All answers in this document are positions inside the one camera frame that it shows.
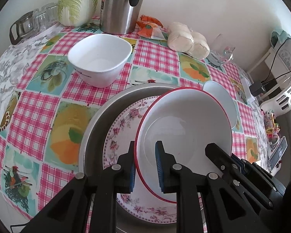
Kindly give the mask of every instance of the glass mug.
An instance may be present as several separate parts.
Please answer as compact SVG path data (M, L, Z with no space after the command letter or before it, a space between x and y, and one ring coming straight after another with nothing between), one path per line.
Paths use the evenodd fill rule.
M50 18L46 10L36 11L33 14L35 27L39 32L43 32L50 27Z
M229 43L222 34L219 34L210 45L207 59L213 64L227 64L233 59L235 47Z
M48 3L42 7L42 10L46 10L51 24L58 21L58 3Z
M21 16L17 21L15 21L10 27L10 41L11 44L17 45L22 39L30 37L36 31L36 23L33 18L33 14L39 11L35 9ZM12 27L16 25L16 35L15 39L12 33Z

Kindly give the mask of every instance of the floral plate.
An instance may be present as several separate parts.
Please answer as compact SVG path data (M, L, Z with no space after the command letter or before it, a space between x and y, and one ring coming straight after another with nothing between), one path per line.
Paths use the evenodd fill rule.
M106 137L103 152L103 167L116 164L121 154L127 153L130 141L135 140L141 118L158 98L152 96L135 102L126 108L112 124ZM151 223L175 223L177 207L151 194L142 184L138 174L131 194L117 194L118 203L137 218Z

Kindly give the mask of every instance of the snack package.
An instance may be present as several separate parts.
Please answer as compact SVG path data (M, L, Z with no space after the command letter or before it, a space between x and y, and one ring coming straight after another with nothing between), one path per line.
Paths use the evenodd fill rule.
M267 111L266 114L264 115L264 126L267 136L269 138L272 138L275 127L274 113L272 111Z
M159 20L145 15L142 15L140 20L141 21L137 22L138 26L141 28L141 30L137 32L139 36L148 39L166 40L161 30L163 25Z
M278 132L280 131L280 126L278 123L274 123L274 132L273 135L278 135Z

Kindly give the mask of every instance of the wall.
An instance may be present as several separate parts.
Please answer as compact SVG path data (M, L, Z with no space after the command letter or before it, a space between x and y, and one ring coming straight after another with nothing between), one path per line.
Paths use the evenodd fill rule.
M9 0L0 12L0 55L10 44L9 28L16 19L55 1ZM235 45L235 62L245 70L270 47L272 29L279 26L291 35L291 13L282 0L144 0L140 13L165 26L185 23L205 35L208 43L222 33Z

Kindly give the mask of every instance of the phone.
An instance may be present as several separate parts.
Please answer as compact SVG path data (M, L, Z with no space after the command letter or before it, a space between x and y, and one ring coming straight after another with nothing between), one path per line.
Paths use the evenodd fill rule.
M280 143L278 146L275 147L274 152L272 153L271 158L269 159L269 166L271 167L271 170L275 168L275 166L278 164L279 160L281 159L282 155L286 151L288 147L286 137L283 136L280 140Z

